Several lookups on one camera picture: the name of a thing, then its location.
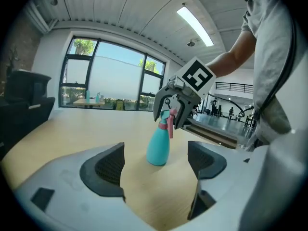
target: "window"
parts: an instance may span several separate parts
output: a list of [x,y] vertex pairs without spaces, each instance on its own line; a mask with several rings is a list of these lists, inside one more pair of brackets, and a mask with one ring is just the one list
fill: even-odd
[[[73,38],[60,79],[59,106],[152,111],[165,63],[134,49],[97,39]],[[86,92],[100,105],[84,105]]]
[[85,84],[89,61],[68,59],[63,83]]
[[61,87],[62,104],[74,107],[74,102],[85,98],[86,89],[82,87]]
[[71,43],[69,54],[92,56],[97,41],[91,39],[75,38]]

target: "gray t-shirt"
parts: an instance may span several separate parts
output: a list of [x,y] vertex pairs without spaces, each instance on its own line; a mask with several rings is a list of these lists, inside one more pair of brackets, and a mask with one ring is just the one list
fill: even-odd
[[[292,20],[281,0],[246,0],[242,31],[249,30],[257,39],[254,64],[254,107],[258,110],[277,82],[292,39]],[[264,144],[290,130],[289,121],[276,98],[257,122],[246,150],[254,149],[258,138]]]

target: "ceiling light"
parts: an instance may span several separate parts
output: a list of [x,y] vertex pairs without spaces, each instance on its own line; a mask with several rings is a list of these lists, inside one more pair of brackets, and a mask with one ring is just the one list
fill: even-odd
[[186,8],[183,7],[177,11],[177,13],[182,16],[182,18],[187,21],[189,25],[196,31],[199,37],[203,40],[206,46],[212,46],[213,41],[211,40],[210,36],[207,34],[203,26],[197,20],[196,17]]
[[189,41],[189,42],[187,43],[187,45],[188,45],[189,47],[192,47],[192,46],[195,45],[195,42],[191,39],[191,41]]

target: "teal spray bottle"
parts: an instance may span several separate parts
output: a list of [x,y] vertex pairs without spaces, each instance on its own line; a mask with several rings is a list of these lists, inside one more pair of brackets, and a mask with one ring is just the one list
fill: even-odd
[[169,139],[173,138],[173,119],[176,114],[176,109],[164,110],[160,113],[161,120],[150,140],[146,154],[149,163],[162,166],[167,162],[170,151]]
[[96,98],[95,98],[95,102],[96,103],[99,103],[100,102],[100,92],[98,92],[97,94],[96,94]]
[[86,91],[86,100],[87,100],[87,103],[90,103],[90,91],[89,90]]

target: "wooden table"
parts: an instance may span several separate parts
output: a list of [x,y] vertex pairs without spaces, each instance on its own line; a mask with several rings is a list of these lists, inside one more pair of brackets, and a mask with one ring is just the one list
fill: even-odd
[[73,105],[79,105],[79,106],[88,106],[90,109],[93,109],[93,106],[102,106],[105,102],[99,102],[97,103],[95,99],[90,99],[89,102],[87,102],[87,99],[81,98],[77,101],[73,102]]
[[163,167],[146,161],[157,128],[152,112],[67,109],[42,124],[4,157],[1,167],[12,189],[50,160],[94,147],[125,143],[121,187],[126,203],[157,230],[187,222],[197,179],[187,161],[187,141],[206,141],[182,129],[174,131]]

